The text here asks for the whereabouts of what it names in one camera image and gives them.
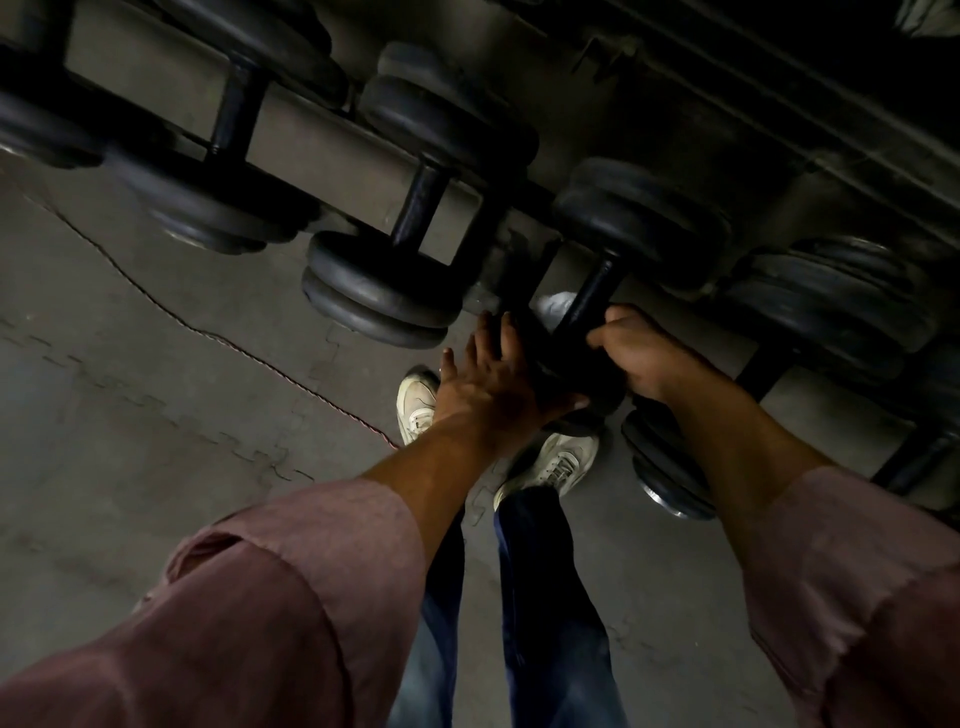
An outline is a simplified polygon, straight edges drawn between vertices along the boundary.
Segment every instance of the jeans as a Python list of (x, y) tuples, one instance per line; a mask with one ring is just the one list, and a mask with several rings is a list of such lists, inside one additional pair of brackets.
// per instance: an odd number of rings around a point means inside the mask
[[(388, 728), (449, 728), (457, 679), (464, 540), (454, 520), (426, 577), (420, 627)], [(517, 728), (626, 726), (607, 631), (573, 564), (573, 538), (550, 487), (507, 497), (500, 543), (503, 655)]]

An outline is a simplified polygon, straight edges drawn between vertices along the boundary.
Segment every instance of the person's left hand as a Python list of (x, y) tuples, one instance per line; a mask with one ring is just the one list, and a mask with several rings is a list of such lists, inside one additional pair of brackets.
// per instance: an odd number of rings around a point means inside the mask
[(485, 440), (490, 438), (488, 444), (497, 458), (515, 454), (541, 427), (589, 404), (583, 395), (537, 402), (523, 345), (509, 313), (500, 322), (500, 351), (497, 356), (488, 314), (478, 319), (459, 367), (453, 351), (444, 349), (433, 421), (434, 427), (444, 422), (478, 427)]

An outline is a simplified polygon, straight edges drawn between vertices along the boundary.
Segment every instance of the shoe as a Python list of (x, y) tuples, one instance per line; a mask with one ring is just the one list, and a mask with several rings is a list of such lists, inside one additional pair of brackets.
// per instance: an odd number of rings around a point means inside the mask
[(540, 448), (537, 461), (500, 486), (493, 497), (493, 510), (499, 508), (503, 499), (510, 494), (534, 486), (549, 486), (555, 488), (560, 497), (565, 496), (593, 467), (599, 449), (600, 438), (596, 435), (550, 435)]
[(396, 393), (396, 423), (404, 445), (410, 445), (433, 424), (440, 380), (426, 367), (415, 367)]

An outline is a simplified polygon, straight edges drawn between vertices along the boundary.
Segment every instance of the shirt sleeve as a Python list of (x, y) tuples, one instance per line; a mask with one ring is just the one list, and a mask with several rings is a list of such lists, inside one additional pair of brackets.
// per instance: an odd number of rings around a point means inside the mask
[(379, 726), (423, 580), (420, 534), (393, 491), (314, 486), (185, 541), (128, 621), (0, 687), (0, 714), (35, 726)]
[[(890, 610), (913, 603), (900, 602), (907, 587), (957, 564), (960, 534), (840, 468), (803, 475), (770, 507), (744, 570), (747, 610), (802, 726), (862, 718), (858, 695), (884, 693), (892, 710), (904, 708), (898, 699), (909, 695), (891, 695), (846, 659), (868, 638), (886, 643)], [(827, 720), (833, 710), (844, 719)]]

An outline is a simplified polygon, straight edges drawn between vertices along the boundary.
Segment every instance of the hand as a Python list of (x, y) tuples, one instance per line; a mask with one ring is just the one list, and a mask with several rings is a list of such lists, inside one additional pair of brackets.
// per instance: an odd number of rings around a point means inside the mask
[(541, 427), (589, 404), (583, 395), (566, 395), (545, 405), (537, 402), (509, 313), (500, 322), (500, 351), (497, 356), (488, 314), (478, 319), (459, 367), (453, 351), (444, 349), (433, 424), (477, 426), (495, 458), (515, 454)]
[(627, 373), (631, 390), (643, 397), (663, 400), (669, 386), (705, 367), (712, 369), (635, 306), (614, 304), (605, 318), (605, 325), (587, 335), (587, 343), (594, 349), (603, 347)]

